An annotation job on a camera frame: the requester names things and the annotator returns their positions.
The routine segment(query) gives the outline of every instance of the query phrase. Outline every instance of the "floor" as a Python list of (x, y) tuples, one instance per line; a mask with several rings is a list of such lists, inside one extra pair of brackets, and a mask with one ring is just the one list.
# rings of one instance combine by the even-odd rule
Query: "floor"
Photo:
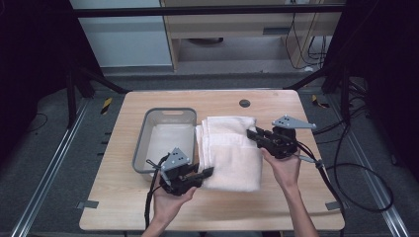
[[(321, 41), (317, 41), (312, 51), (319, 52), (320, 48)], [(112, 75), (109, 79), (134, 90), (282, 88), (318, 69), (321, 66), (318, 62), (318, 59), (312, 59), (312, 65), (295, 69), (288, 60), (283, 41), (277, 38), (224, 39), (222, 43), (184, 40), (178, 70), (147, 71), (128, 77)], [(315, 120), (319, 127), (326, 127), (340, 120), (339, 93), (323, 95), (318, 88), (321, 82), (320, 78), (298, 93), (307, 117)], [(82, 209), (76, 206), (89, 195), (124, 100), (124, 95), (100, 84), (94, 83), (94, 87), (97, 90), (95, 98), (77, 97), (79, 108), (86, 110), (80, 112), (84, 116), (74, 134), (68, 134), (65, 129), (65, 91), (58, 91), (40, 101), (39, 114), (13, 153), (13, 164), (0, 176), (0, 236), (10, 236), (14, 230), (29, 236), (123, 236), (122, 232), (90, 233), (78, 227)], [(311, 97), (314, 94), (320, 104), (327, 104), (330, 108), (314, 105)], [(110, 97), (113, 98), (110, 109), (101, 115), (104, 101)], [(354, 100), (352, 105), (353, 110), (361, 108), (363, 101)], [(338, 143), (334, 140), (342, 135), (342, 131), (338, 126), (331, 132), (315, 136), (326, 167), (336, 158)], [(62, 147), (63, 137), (69, 137), (68, 147)], [(54, 162), (57, 155), (62, 159)], [(345, 236), (419, 236), (416, 224), (419, 223), (419, 185), (404, 167), (391, 164), (389, 151), (374, 121), (369, 118), (368, 110), (354, 114), (351, 130), (337, 156), (340, 162), (371, 167), (386, 181), (381, 183), (367, 171), (339, 169), (342, 188), (356, 203), (373, 208), (386, 205), (388, 194), (383, 184), (391, 188), (394, 196), (391, 209), (381, 212), (365, 211), (342, 196), (349, 206)], [(329, 170), (328, 174), (336, 185), (334, 172)], [(44, 177), (50, 177), (50, 180), (46, 181)], [(40, 190), (40, 184), (44, 184), (43, 190)], [(258, 233), (235, 234), (258, 236)], [(139, 233), (129, 232), (128, 235), (138, 236)], [(286, 232), (285, 235), (293, 236), (293, 233)], [(321, 235), (338, 236), (339, 233), (322, 231)], [(166, 233), (165, 236), (186, 235)], [(209, 236), (233, 235), (210, 233)]]

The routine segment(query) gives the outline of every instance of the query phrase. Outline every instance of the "metal rail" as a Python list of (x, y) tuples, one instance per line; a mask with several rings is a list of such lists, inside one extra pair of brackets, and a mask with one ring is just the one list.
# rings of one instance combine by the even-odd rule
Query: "metal rail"
[(12, 237), (25, 237), (31, 229), (31, 226), (34, 223), (35, 218), (37, 217), (37, 214), (49, 191), (49, 188), (52, 185), (56, 174), (58, 173), (59, 167), (61, 166), (61, 163), (64, 160), (65, 154), (67, 153), (67, 150), (70, 147), (70, 144), (80, 126), (80, 123), (86, 114), (89, 102), (89, 99), (82, 100), (82, 105), (80, 106), (79, 112), (77, 113), (78, 116), (75, 123), (73, 124), (73, 126), (66, 130), (61, 142), (58, 145), (58, 148), (55, 151), (54, 156), (52, 157), (51, 162), (49, 163), (45, 173), (43, 174), (40, 184), (34, 192), (34, 195), (28, 203), (24, 213), (13, 228), (11, 234)]

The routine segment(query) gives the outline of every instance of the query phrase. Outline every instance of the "black pole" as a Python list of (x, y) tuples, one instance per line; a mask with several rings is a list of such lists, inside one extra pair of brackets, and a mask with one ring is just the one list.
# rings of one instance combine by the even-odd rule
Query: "black pole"
[(268, 14), (268, 13), (321, 13), (343, 12), (346, 4), (291, 4), (291, 5), (242, 5), (242, 6), (199, 6), (199, 7), (153, 7), (74, 9), (72, 11), (50, 11), (46, 14), (77, 18), (97, 17), (140, 17), (179, 15), (222, 15), (222, 14)]

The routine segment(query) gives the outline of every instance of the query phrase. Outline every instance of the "white cabinet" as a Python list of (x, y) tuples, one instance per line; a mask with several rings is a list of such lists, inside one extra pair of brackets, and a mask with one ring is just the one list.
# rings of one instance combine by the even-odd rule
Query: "white cabinet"
[[(158, 0), (70, 0), (74, 9), (160, 7)], [(80, 18), (103, 69), (172, 66), (163, 18)]]

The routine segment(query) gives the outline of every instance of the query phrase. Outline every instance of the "white towel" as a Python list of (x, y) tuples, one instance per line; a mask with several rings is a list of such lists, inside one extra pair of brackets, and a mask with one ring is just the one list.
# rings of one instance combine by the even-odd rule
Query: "white towel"
[(197, 125), (200, 172), (214, 167), (204, 189), (254, 192), (260, 189), (262, 154), (246, 129), (256, 131), (250, 117), (208, 117)]

